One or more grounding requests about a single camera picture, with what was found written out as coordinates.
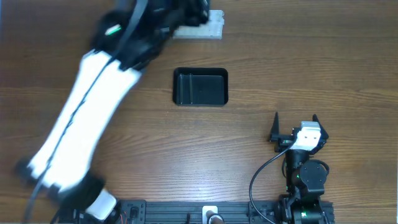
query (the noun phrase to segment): rectangular black container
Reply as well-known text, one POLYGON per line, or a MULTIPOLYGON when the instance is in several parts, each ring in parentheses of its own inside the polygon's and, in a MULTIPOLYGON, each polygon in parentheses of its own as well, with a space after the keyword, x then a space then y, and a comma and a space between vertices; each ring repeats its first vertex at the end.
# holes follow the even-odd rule
POLYGON ((178 106, 224 106, 228 102, 225 68, 176 68, 173 101, 178 106))

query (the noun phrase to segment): robotic arm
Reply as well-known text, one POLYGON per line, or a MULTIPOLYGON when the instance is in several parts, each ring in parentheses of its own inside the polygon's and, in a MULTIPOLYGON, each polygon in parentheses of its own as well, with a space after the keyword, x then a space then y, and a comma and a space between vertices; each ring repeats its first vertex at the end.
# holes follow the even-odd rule
POLYGON ((53 130, 40 151, 17 166, 37 183, 28 207, 46 188, 61 207, 85 210, 101 221, 118 217, 116 198, 90 173, 97 142, 142 69, 179 26, 206 23, 208 10, 206 0, 137 0, 133 10, 111 11, 101 19, 53 130))

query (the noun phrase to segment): wooden table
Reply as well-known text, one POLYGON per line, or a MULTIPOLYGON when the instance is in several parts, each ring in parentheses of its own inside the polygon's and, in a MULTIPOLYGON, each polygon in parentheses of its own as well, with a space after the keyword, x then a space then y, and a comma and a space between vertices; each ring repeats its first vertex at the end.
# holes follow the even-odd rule
MULTIPOLYGON (((111 0, 3 0, 0 45, 0 221, 18 222, 32 187, 12 173, 39 150, 75 81, 96 21, 111 0)), ((395 223, 398 144, 398 2, 214 0, 223 40, 177 40, 154 60, 113 116, 93 168, 120 198, 249 200, 249 181, 283 133, 316 113, 330 140, 315 156, 331 173, 322 197, 337 223, 395 223), (177 67, 229 71, 229 102, 172 102, 177 67)), ((284 193, 282 159, 254 197, 284 193)), ((45 195, 32 221, 48 222, 45 195)))

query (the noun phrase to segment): wood grain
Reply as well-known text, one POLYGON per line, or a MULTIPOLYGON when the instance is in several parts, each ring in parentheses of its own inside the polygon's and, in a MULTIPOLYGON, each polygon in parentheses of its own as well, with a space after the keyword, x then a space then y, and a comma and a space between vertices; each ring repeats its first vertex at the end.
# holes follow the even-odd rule
MULTIPOLYGON (((18 222, 32 187, 12 172, 45 141, 96 21, 111 0, 3 0, 0 32, 0 222, 18 222)), ((337 223, 395 223, 398 152, 398 2, 214 0, 223 40, 175 40, 147 68, 101 138, 93 169, 120 198, 248 201, 255 170, 284 133, 316 113, 331 138, 317 159, 331 174, 325 200, 337 223), (177 67, 224 67, 222 108, 172 103, 177 67)), ((284 193, 281 160, 254 197, 284 193)), ((34 222, 56 206, 36 201, 34 222)))

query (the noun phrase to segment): brown wooden surface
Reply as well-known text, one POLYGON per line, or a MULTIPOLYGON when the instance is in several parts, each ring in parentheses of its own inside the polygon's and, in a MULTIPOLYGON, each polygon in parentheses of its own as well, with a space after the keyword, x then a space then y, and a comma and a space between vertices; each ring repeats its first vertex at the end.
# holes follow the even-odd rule
MULTIPOLYGON (((12 173, 45 141, 81 56, 111 0, 3 0, 0 36, 0 222, 18 222, 32 188, 12 173)), ((121 198, 248 201, 255 170, 274 156, 275 111, 289 133, 316 113, 331 138, 324 200, 337 223, 395 223, 398 1, 213 0, 223 40, 178 40, 149 66, 98 145, 94 169, 121 198), (223 108, 175 106, 176 67, 224 67, 223 108)), ((254 197, 284 193, 282 160, 254 197)), ((36 201, 35 222, 56 206, 36 201)))

